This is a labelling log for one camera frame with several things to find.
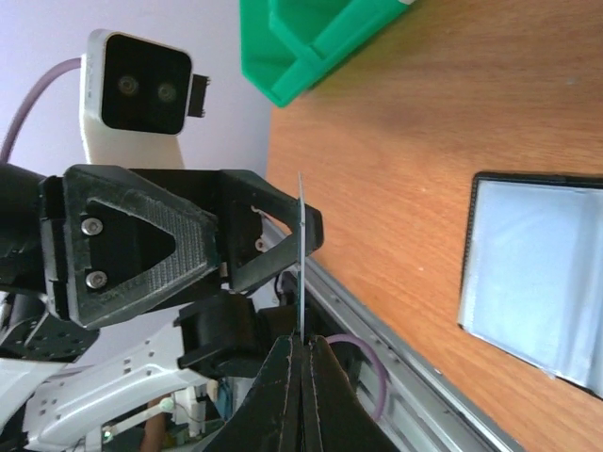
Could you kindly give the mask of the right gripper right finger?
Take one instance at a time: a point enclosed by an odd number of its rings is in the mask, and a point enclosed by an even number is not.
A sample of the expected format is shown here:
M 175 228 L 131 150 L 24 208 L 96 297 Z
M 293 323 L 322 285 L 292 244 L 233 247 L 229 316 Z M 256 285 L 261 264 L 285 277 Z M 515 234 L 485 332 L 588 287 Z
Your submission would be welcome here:
M 358 400 L 347 374 L 321 336 L 302 349 L 301 421 L 303 451 L 396 449 Z

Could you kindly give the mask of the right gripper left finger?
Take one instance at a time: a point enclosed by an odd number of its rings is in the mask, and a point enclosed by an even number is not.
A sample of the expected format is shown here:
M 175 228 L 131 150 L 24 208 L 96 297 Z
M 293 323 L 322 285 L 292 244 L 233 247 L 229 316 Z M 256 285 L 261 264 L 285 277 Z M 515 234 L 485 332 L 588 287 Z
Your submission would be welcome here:
M 280 337 L 234 416 L 206 446 L 207 451 L 300 451 L 302 345 Z

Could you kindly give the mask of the black card holder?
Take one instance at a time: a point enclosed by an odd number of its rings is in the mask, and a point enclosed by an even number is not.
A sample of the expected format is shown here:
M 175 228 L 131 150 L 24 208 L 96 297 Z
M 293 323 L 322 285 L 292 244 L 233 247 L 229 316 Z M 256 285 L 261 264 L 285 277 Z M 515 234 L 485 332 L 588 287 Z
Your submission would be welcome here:
M 480 171 L 459 326 L 602 396 L 602 177 Z

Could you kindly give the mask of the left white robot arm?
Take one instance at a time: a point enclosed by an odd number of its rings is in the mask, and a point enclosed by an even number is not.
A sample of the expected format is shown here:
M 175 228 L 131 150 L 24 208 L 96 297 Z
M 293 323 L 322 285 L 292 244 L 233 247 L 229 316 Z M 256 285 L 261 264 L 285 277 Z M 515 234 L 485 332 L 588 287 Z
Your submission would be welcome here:
M 206 384 L 254 377 L 295 326 L 252 293 L 323 242 L 247 170 L 3 165 L 2 449 L 99 451 L 159 411 L 201 431 Z

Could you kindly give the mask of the green plastic tray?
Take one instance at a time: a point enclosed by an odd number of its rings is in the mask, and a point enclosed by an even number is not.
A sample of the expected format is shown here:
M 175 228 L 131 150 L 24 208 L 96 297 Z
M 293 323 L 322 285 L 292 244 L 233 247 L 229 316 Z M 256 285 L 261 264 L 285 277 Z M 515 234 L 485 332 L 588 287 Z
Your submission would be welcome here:
M 285 107 L 412 3 L 397 0 L 241 1 L 243 75 Z

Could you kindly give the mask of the aluminium rail frame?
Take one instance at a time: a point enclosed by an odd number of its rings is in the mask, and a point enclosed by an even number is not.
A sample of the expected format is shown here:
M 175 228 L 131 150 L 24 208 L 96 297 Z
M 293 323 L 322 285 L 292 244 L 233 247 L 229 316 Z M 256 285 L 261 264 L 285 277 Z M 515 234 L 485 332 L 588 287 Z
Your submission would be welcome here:
M 401 451 L 520 451 L 522 445 L 397 336 L 316 260 L 305 262 L 306 302 L 335 331 L 368 342 L 387 372 L 379 425 Z

